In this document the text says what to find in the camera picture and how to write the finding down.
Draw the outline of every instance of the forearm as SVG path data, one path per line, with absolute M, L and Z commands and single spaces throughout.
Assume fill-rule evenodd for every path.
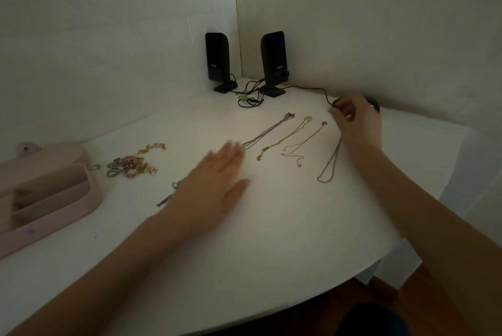
M 147 219 L 117 249 L 9 335 L 101 332 L 149 272 L 181 243 L 174 236 L 156 242 L 156 227 L 155 217 Z
M 480 334 L 499 334 L 502 250 L 430 196 L 381 150 L 349 149 L 355 167 L 401 234 Z

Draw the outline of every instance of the pink jewelry box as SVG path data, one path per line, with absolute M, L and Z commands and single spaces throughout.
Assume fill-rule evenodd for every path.
M 0 165 L 0 259 L 94 211 L 103 195 L 80 144 Z

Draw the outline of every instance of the hand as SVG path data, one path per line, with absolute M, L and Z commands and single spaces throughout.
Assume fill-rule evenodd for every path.
M 330 110 L 340 128 L 342 142 L 350 149 L 373 145 L 381 149 L 381 116 L 361 94 L 349 94 Z
M 243 159 L 239 143 L 227 142 L 216 154 L 210 151 L 156 215 L 165 231 L 187 240 L 219 225 L 249 185 L 249 180 L 233 184 Z

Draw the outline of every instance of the white table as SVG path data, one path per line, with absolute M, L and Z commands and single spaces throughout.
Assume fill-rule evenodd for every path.
M 146 160 L 155 177 L 108 179 L 96 172 L 104 203 L 91 215 L 0 261 L 0 333 L 6 333 L 115 248 L 172 192 L 208 149 L 245 142 L 281 124 L 247 152 L 242 177 L 252 184 L 216 231 L 168 259 L 114 322 L 109 335 L 178 335 L 222 327 L 304 301 L 339 285 L 401 240 L 362 183 L 342 147 L 329 184 L 316 181 L 339 139 L 324 96 L 288 89 L 259 108 L 237 106 L 234 94 L 205 93 L 85 143 L 106 164 L 148 143 L 165 142 Z M 455 165 L 464 128 L 383 108 L 383 147 L 414 181 L 438 197 Z M 304 130 L 256 160 L 261 148 L 314 118 Z M 283 147 L 328 125 L 295 158 Z

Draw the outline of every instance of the left hand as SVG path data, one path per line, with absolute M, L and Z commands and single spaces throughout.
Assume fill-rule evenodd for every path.
M 155 216 L 160 231 L 175 232 L 178 239 L 187 240 L 217 227 L 249 185 L 249 180 L 233 183 L 243 159 L 239 143 L 227 142 L 215 154 L 210 151 Z

